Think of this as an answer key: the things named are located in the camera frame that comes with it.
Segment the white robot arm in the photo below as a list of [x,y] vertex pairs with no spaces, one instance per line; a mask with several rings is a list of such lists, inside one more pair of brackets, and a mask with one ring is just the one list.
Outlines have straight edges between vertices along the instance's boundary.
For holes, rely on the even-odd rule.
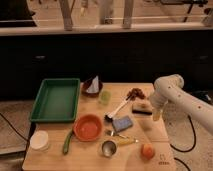
[[154,82],[154,92],[149,96],[153,106],[153,120],[163,114],[164,105],[172,101],[184,112],[191,115],[209,131],[213,130],[213,106],[182,90],[184,79],[179,74],[159,77]]

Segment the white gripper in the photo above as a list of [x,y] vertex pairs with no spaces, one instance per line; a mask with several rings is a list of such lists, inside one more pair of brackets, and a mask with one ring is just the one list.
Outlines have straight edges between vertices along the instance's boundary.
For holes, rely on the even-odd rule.
[[153,93],[149,96],[151,105],[155,108],[152,112],[152,118],[154,121],[158,121],[161,117],[162,109],[166,103],[166,98],[159,93]]

